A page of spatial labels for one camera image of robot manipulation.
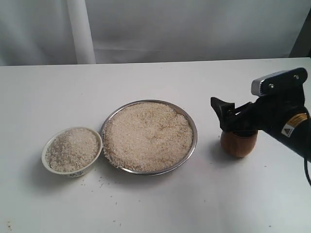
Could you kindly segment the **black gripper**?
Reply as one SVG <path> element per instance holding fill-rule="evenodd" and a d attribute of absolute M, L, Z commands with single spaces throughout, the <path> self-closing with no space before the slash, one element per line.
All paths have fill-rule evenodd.
<path fill-rule="evenodd" d="M 220 128 L 247 137 L 264 131 L 272 138 L 311 161 L 311 116 L 305 107 L 305 68 L 278 71 L 251 83 L 255 102 L 240 107 L 216 97 L 210 98 Z"/>

